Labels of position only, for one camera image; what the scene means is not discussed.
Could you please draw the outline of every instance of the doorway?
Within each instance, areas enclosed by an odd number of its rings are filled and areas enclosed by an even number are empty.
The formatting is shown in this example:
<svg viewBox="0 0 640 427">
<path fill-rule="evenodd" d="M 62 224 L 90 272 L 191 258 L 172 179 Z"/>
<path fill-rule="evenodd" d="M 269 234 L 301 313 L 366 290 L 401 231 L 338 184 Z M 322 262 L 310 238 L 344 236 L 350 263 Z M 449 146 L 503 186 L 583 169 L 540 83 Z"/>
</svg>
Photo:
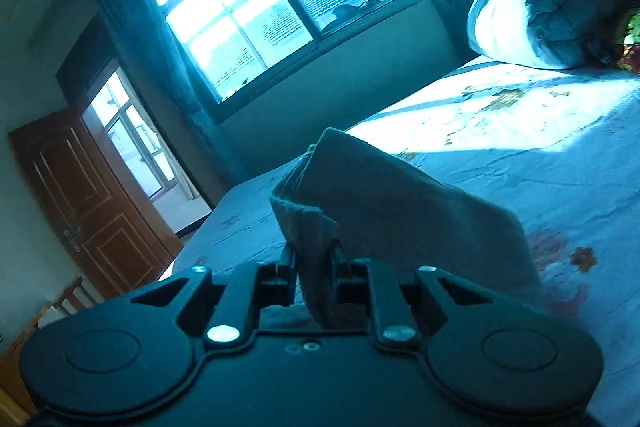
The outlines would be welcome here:
<svg viewBox="0 0 640 427">
<path fill-rule="evenodd" d="M 158 133 L 121 67 L 91 106 L 146 197 L 169 228 L 183 242 L 188 240 L 211 208 Z"/>
</svg>

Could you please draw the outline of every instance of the floral bedsheet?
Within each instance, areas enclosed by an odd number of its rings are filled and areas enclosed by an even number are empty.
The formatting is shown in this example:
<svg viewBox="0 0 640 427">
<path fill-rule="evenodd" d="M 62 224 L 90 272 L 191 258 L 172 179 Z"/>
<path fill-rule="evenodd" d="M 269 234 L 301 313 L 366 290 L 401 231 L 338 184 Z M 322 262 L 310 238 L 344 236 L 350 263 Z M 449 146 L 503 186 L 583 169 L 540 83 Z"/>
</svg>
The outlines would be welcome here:
<svg viewBox="0 0 640 427">
<path fill-rule="evenodd" d="M 548 310 L 605 354 L 591 413 L 610 427 L 640 423 L 640 77 L 480 57 L 349 132 L 512 210 Z M 294 162 L 233 188 L 174 271 L 277 259 L 284 238 L 268 195 Z"/>
</svg>

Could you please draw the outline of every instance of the rolled blanket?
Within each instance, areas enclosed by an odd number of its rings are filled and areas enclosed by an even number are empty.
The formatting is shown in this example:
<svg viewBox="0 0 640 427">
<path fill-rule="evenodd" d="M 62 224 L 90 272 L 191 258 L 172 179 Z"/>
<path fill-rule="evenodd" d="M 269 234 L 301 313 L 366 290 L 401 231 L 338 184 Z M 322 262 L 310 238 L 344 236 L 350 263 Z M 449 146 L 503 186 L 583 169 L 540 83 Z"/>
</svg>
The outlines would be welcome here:
<svg viewBox="0 0 640 427">
<path fill-rule="evenodd" d="M 441 267 L 525 303 L 540 280 L 520 222 L 509 211 L 444 185 L 400 158 L 327 129 L 274 188 L 271 206 L 299 254 L 302 293 L 323 328 L 352 327 L 331 303 L 327 249 L 396 273 Z"/>
<path fill-rule="evenodd" d="M 603 28 L 634 0 L 475 0 L 467 20 L 481 55 L 542 70 L 609 64 Z"/>
</svg>

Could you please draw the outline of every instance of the door handle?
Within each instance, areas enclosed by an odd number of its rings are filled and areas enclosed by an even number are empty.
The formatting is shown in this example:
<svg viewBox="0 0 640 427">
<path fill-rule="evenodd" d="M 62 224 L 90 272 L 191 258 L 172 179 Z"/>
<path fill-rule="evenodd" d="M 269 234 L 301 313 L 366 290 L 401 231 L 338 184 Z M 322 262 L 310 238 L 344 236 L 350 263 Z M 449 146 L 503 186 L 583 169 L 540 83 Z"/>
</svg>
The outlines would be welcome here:
<svg viewBox="0 0 640 427">
<path fill-rule="evenodd" d="M 63 235 L 65 236 L 66 239 L 66 243 L 74 249 L 74 251 L 79 252 L 80 251 L 80 247 L 78 246 L 78 243 L 76 243 L 76 240 L 74 239 L 74 237 L 76 235 L 78 235 L 81 232 L 81 228 L 80 227 L 75 227 L 73 229 L 65 229 L 63 232 Z"/>
</svg>

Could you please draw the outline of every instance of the floor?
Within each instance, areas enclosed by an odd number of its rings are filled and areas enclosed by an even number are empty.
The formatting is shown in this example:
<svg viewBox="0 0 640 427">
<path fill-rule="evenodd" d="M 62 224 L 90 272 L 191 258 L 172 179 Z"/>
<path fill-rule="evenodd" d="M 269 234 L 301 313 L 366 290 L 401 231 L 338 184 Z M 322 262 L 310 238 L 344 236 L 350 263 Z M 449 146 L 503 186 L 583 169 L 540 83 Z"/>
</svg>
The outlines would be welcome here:
<svg viewBox="0 0 640 427">
<path fill-rule="evenodd" d="M 175 185 L 154 201 L 154 207 L 174 232 L 182 230 L 211 212 L 209 205 L 201 197 L 188 200 L 180 185 Z"/>
</svg>

